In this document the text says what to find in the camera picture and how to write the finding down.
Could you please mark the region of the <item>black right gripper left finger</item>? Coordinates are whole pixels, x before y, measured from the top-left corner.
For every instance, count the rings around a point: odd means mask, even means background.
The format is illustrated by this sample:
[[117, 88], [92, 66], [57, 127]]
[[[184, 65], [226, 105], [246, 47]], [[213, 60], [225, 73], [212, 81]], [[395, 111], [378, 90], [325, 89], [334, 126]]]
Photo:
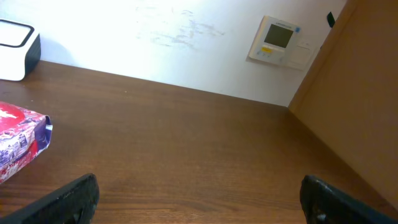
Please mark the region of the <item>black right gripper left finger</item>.
[[100, 198], [96, 176], [85, 174], [3, 218], [1, 223], [90, 224]]

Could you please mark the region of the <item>red purple package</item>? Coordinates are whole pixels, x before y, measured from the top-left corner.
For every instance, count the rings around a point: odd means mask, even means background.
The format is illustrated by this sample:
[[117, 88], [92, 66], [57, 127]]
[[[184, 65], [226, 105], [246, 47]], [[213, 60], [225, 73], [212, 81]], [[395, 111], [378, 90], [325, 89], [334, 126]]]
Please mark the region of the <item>red purple package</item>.
[[49, 116], [1, 102], [1, 182], [49, 147], [52, 130]]

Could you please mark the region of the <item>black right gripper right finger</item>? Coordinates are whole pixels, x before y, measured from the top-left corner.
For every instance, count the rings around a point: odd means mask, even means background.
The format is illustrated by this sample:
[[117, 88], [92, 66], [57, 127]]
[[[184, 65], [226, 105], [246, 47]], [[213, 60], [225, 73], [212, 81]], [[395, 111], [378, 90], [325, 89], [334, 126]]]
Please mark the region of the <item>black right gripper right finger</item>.
[[397, 224], [397, 220], [313, 175], [302, 180], [300, 203], [308, 224]]

